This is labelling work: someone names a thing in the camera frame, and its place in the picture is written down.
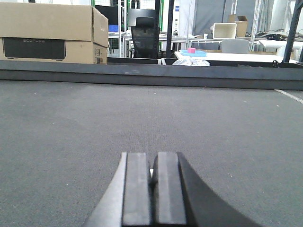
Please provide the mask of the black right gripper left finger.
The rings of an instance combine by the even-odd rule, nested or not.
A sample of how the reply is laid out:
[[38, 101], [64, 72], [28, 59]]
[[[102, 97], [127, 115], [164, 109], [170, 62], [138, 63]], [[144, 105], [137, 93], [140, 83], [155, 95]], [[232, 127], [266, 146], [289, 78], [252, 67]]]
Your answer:
[[104, 195], [84, 227], [150, 227], [150, 174], [145, 153], [123, 152]]

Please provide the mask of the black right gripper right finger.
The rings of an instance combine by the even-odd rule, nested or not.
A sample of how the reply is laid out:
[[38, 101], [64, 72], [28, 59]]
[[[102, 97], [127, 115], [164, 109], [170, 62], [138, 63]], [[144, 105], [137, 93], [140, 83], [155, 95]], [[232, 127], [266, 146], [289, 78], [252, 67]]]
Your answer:
[[154, 226], [259, 226], [216, 194], [182, 153], [159, 152], [153, 169]]

